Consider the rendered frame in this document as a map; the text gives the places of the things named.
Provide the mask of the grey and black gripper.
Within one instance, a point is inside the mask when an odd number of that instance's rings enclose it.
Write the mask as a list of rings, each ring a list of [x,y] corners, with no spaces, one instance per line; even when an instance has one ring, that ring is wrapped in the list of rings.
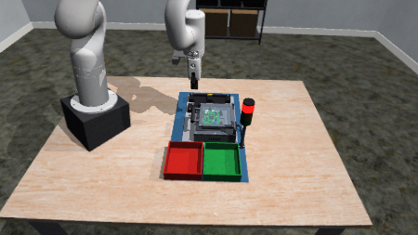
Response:
[[[188,57],[188,74],[190,83],[190,89],[198,89],[198,80],[201,80],[201,57]]]

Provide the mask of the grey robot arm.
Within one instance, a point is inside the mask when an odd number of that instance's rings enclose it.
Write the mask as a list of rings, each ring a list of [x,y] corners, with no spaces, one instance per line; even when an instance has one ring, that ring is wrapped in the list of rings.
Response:
[[[168,0],[165,7],[165,27],[175,50],[173,65],[178,65],[180,58],[204,54],[205,14],[201,10],[187,10],[189,2]],[[107,85],[103,5],[99,0],[59,0],[54,21],[59,32],[72,39],[70,55],[77,88],[71,99],[72,108],[84,114],[108,111],[116,105],[117,96]]]

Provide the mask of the green bin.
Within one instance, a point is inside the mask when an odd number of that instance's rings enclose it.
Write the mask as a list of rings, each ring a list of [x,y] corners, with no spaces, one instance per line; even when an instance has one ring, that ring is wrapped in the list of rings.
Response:
[[[239,143],[204,142],[203,181],[241,182]]]

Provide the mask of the red bin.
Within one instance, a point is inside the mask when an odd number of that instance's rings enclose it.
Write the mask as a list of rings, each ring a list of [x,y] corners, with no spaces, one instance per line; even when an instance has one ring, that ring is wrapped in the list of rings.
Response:
[[[202,181],[202,151],[203,142],[169,141],[164,179]]]

